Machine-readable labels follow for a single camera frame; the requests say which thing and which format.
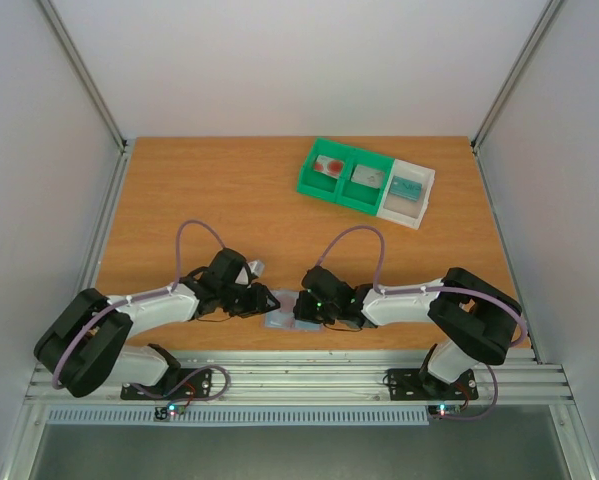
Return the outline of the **white magnetic stripe card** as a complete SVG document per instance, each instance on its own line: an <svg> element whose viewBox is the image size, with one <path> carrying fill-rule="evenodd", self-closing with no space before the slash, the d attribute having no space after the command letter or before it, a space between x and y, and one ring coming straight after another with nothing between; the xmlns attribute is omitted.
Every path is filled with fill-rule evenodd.
<svg viewBox="0 0 599 480"><path fill-rule="evenodd" d="M351 181L369 188L380 189L383 185L384 177L385 173L382 170L358 164L352 172Z"/></svg>

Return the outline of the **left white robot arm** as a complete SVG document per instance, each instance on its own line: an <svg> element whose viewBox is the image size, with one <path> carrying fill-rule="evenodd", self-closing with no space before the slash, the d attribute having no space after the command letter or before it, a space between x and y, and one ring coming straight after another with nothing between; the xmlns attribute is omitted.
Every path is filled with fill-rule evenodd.
<svg viewBox="0 0 599 480"><path fill-rule="evenodd" d="M33 355L52 375L52 385L73 397L90 395L107 380L127 384L142 398L171 399L185 391L195 371L185 372L163 347L129 347L127 341L171 323L199 320L221 310L248 318L280 307L258 278L264 265L229 248L209 265L155 290L105 296L79 292L37 341Z"/></svg>

